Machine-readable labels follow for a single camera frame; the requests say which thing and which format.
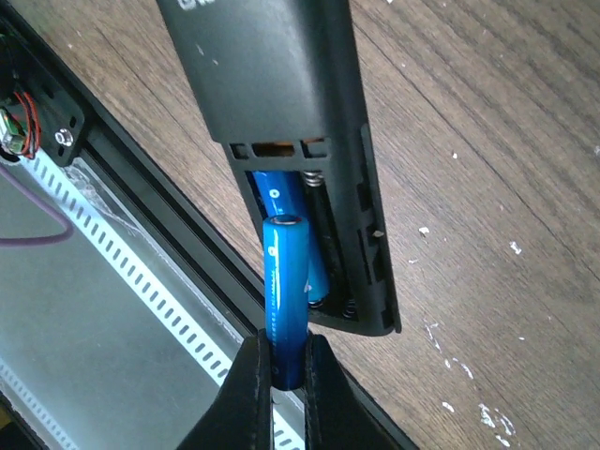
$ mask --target blue battery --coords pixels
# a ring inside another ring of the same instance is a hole
[[[304,382],[308,338],[308,221],[283,215],[262,223],[264,309],[272,384],[290,391]]]
[[[308,208],[297,173],[254,172],[253,175],[267,216],[291,214],[308,218]],[[312,227],[309,230],[307,244],[309,250],[308,301],[311,304],[317,304],[329,294],[329,277]]]

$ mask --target white logo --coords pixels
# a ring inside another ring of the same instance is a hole
[[[209,3],[215,3],[215,0],[177,0],[179,6],[184,11],[191,11],[197,6],[206,6]]]

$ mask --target silver screw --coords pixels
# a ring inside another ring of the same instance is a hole
[[[54,138],[58,143],[65,147],[70,147],[73,144],[73,135],[66,128],[60,128],[54,133]]]

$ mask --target wooden table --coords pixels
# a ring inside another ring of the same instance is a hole
[[[259,268],[154,1],[13,4]],[[318,331],[423,448],[600,448],[599,4],[352,10],[404,332]]]

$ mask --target perforated white strip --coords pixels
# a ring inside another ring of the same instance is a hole
[[[27,386],[19,377],[8,367],[8,364],[0,358],[0,380],[2,380],[10,389],[21,399],[23,404],[29,408],[36,419],[42,424],[56,441],[67,450],[77,450],[78,446],[69,438],[67,433],[56,423],[51,414],[43,407]]]
[[[102,215],[42,151],[37,153],[34,161],[27,160],[23,166],[187,352],[221,386],[232,360],[201,329]],[[305,448],[304,439],[283,419],[277,408],[273,411],[273,422],[276,448]]]

